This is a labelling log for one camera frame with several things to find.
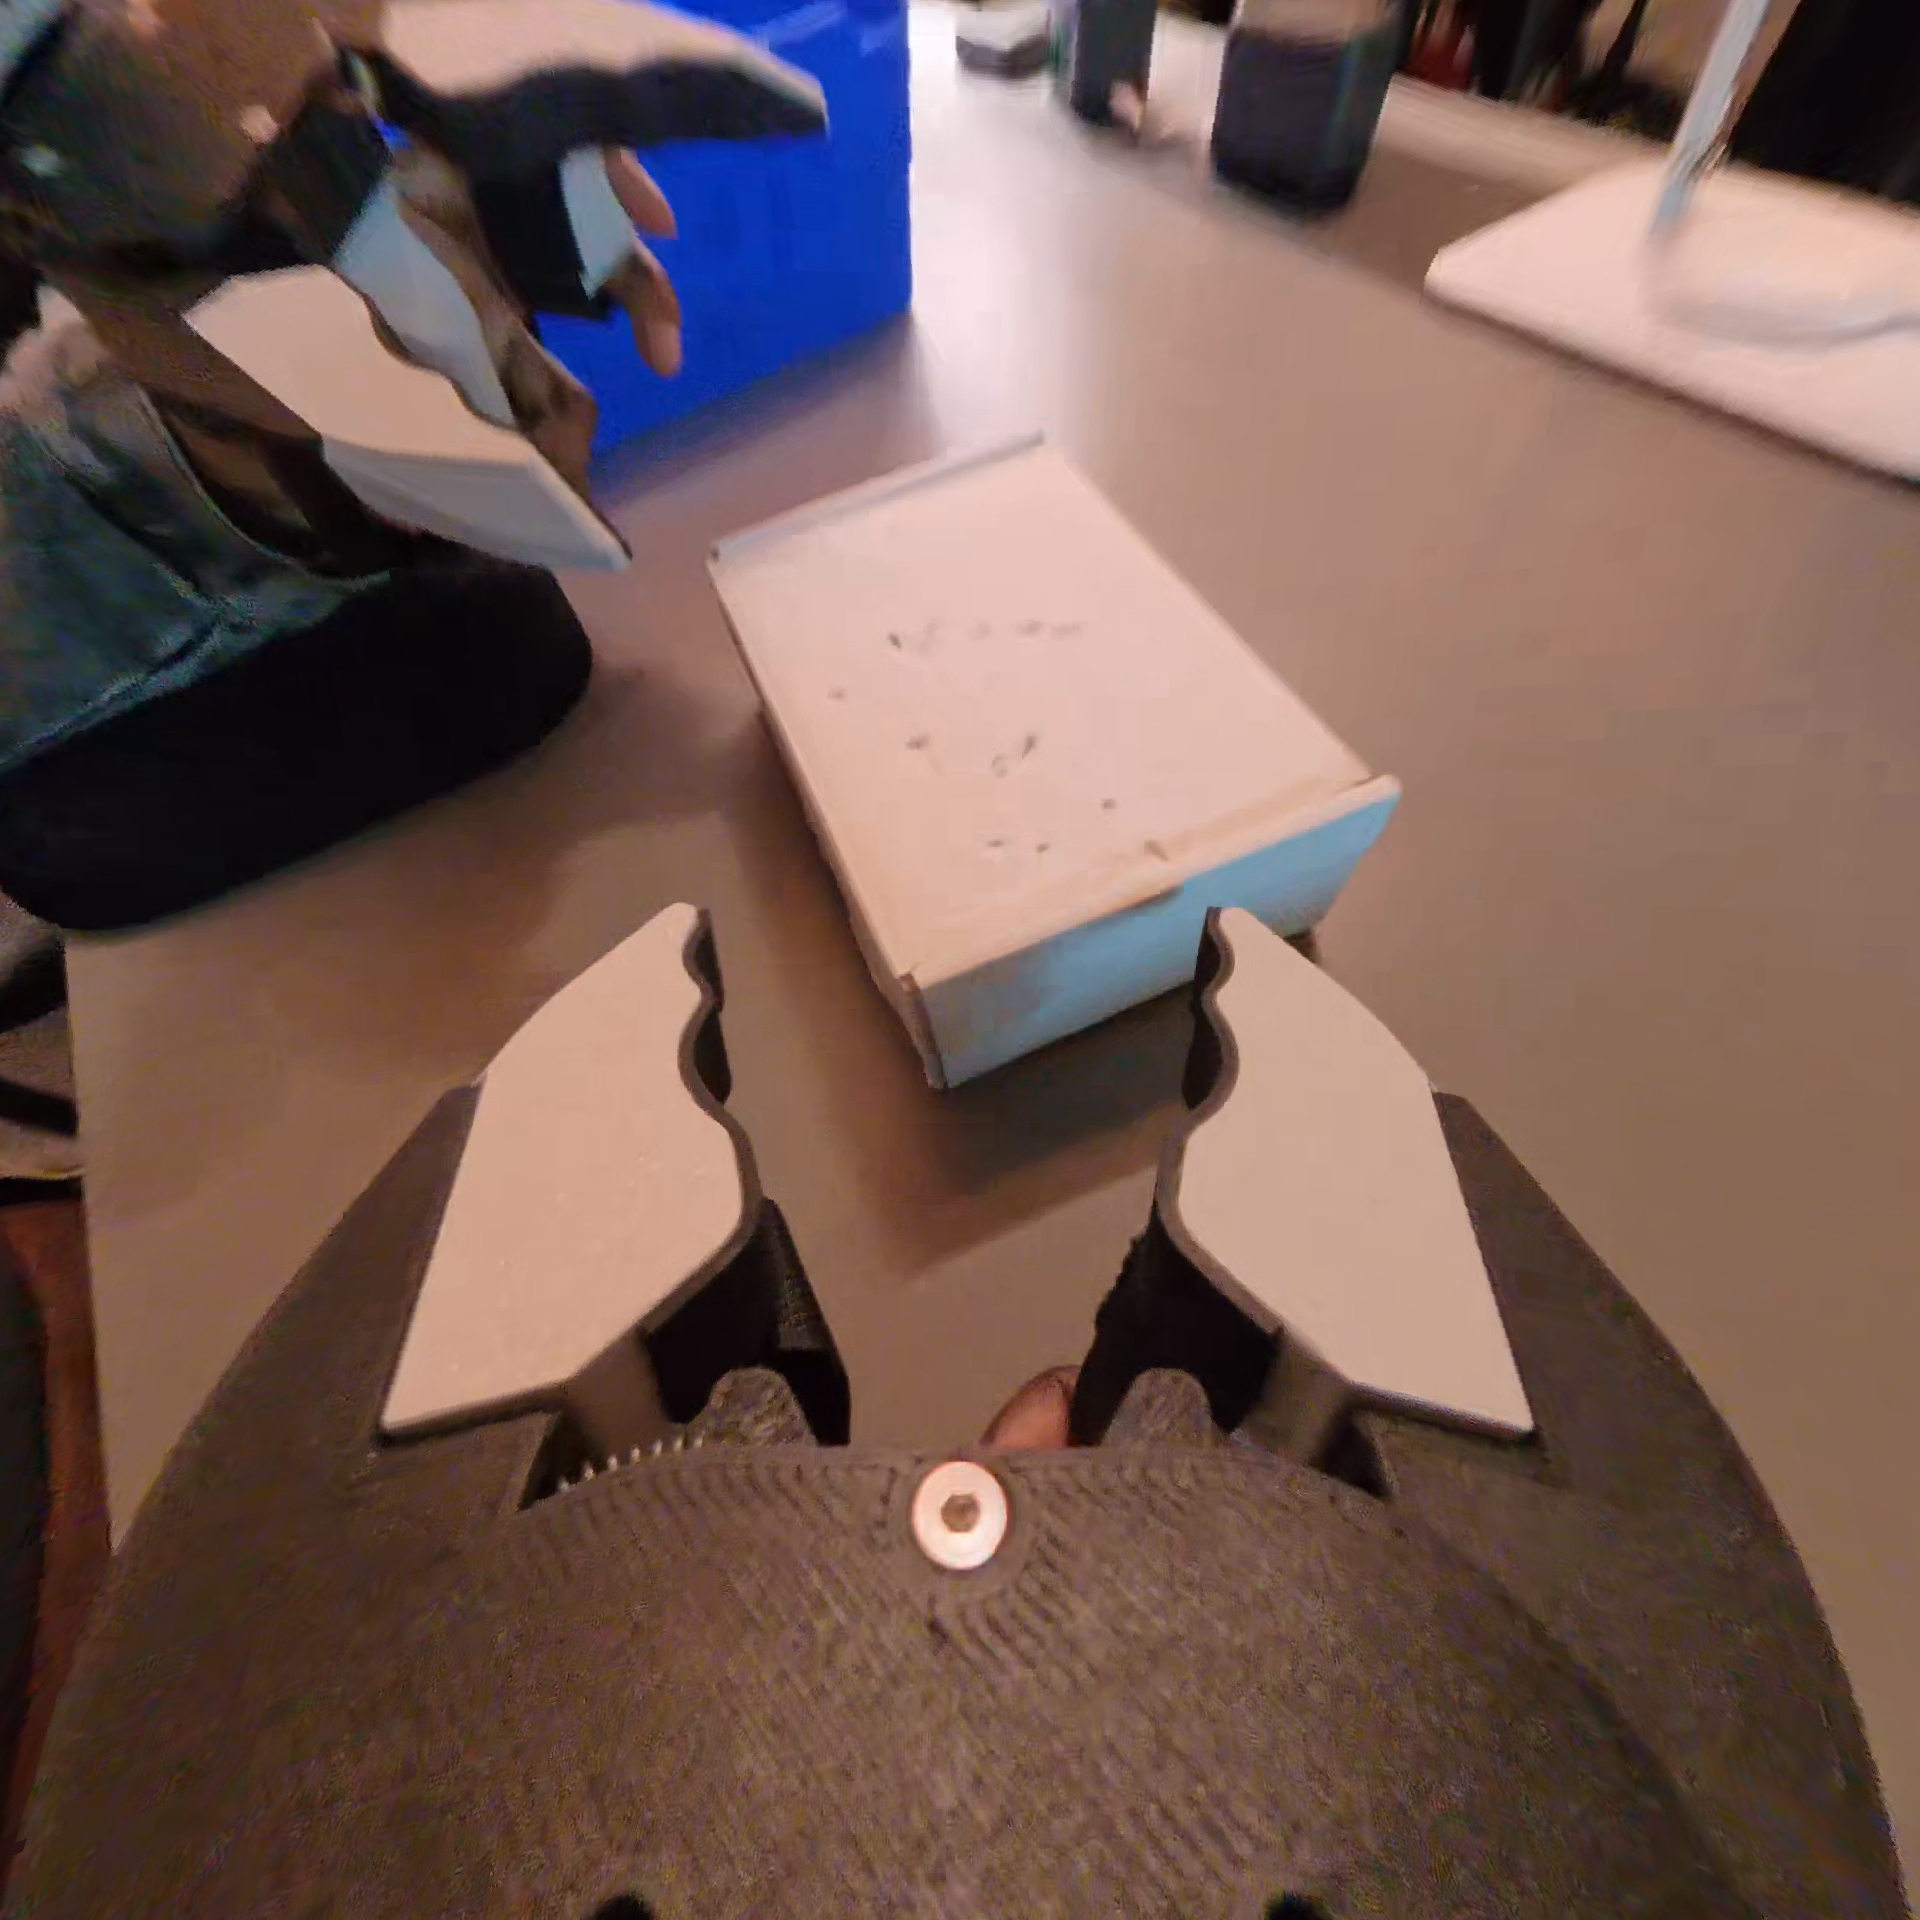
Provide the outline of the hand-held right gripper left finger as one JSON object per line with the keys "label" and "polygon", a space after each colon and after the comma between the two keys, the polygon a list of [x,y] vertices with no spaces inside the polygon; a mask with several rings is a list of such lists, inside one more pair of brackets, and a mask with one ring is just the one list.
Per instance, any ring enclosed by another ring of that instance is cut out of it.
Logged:
{"label": "hand-held right gripper left finger", "polygon": [[761,1199],[728,1073],[710,918],[661,906],[563,985],[474,1083],[382,1439],[563,1414],[646,1449],[676,1414],[648,1335],[748,1243]]}

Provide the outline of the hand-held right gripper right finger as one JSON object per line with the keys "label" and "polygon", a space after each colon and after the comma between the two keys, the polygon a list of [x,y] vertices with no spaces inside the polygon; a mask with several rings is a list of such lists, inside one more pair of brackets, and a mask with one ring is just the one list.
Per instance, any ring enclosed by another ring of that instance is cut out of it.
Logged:
{"label": "hand-held right gripper right finger", "polygon": [[1211,911],[1156,1213],[1255,1321],[1249,1429],[1327,1462],[1356,1414],[1529,1441],[1536,1409],[1415,1054],[1249,911]]}

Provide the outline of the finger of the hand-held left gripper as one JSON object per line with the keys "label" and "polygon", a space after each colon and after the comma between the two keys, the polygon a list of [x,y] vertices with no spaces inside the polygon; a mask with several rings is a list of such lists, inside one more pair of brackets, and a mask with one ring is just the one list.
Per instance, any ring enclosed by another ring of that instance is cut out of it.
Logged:
{"label": "finger of the hand-held left gripper", "polygon": [[581,148],[755,145],[828,128],[823,82],[756,38],[661,5],[386,5],[360,49],[392,128],[464,167]]}
{"label": "finger of the hand-held left gripper", "polygon": [[629,563],[627,540],[517,432],[490,341],[441,268],[360,294],[331,268],[234,278],[185,323],[316,432],[376,516],[543,563]]}

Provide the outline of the blue plastic bin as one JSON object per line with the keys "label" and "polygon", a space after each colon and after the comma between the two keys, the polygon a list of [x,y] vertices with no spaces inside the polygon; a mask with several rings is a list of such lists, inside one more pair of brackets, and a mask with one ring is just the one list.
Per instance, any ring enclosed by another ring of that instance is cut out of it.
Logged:
{"label": "blue plastic bin", "polygon": [[593,456],[896,322],[911,260],[911,20],[896,0],[661,5],[811,71],[825,133],[676,142],[639,160],[676,234],[654,248],[681,297],[685,365],[640,365],[627,316],[543,316],[543,345],[593,403]]}

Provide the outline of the white cardboard box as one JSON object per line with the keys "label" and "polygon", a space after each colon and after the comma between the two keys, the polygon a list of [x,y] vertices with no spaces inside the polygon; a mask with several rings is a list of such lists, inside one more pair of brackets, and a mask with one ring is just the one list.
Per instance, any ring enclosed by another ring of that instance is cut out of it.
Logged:
{"label": "white cardboard box", "polygon": [[710,580],[938,1092],[1184,985],[1211,911],[1313,928],[1401,798],[1041,435],[742,528]]}

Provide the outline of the grey desk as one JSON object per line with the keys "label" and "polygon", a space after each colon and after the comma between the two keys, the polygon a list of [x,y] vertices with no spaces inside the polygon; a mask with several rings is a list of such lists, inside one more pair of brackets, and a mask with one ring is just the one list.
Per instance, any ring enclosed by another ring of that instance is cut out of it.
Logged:
{"label": "grey desk", "polygon": [[1379,774],[1321,967],[1510,1141],[1752,1453],[1916,1855],[1916,492],[1419,299],[1521,187],[1392,145],[1330,234],[960,71],[912,14],[912,311],[612,462],[573,721],[301,872],[68,957],[119,1531],[434,1093],[661,901],[853,1380],[952,1445],[1083,1355],[1186,1007],[930,1092],[705,576],[1041,432]]}

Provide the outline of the person's right hand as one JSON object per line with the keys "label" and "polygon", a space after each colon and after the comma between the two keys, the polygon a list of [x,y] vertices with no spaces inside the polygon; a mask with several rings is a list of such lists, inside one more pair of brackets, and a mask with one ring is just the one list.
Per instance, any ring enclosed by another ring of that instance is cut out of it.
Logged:
{"label": "person's right hand", "polygon": [[1047,1368],[1026,1380],[988,1424],[984,1449],[1063,1449],[1069,1445],[1079,1368]]}

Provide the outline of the black mesh wrist pad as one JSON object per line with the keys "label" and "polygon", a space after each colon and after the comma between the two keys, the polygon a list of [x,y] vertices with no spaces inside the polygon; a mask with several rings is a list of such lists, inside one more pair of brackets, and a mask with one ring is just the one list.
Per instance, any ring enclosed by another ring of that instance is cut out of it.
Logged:
{"label": "black mesh wrist pad", "polygon": [[507,768],[584,696],[555,571],[427,560],[4,774],[0,880],[66,935],[154,924]]}

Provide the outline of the small dark container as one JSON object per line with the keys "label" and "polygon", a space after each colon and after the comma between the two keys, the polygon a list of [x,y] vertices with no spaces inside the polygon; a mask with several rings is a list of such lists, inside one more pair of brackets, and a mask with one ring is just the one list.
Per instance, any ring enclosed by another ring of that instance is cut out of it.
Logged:
{"label": "small dark container", "polygon": [[1049,0],[1049,88],[1089,128],[1120,128],[1124,100],[1144,110],[1151,81],[1156,0]]}

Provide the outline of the large dark container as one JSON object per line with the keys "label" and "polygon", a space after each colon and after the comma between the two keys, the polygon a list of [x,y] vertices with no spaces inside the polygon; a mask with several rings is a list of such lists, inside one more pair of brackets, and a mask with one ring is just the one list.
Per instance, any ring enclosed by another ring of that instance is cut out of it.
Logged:
{"label": "large dark container", "polygon": [[1221,45],[1211,173],[1289,212],[1343,210],[1406,49],[1398,0],[1246,0]]}

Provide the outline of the white stand base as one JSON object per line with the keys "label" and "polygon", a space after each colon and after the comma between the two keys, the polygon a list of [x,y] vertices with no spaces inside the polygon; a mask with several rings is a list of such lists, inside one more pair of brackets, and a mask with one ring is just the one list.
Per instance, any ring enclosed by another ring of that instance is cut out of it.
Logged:
{"label": "white stand base", "polygon": [[1916,210],[1720,167],[1659,224],[1655,160],[1435,252],[1428,297],[1853,467],[1920,476]]}

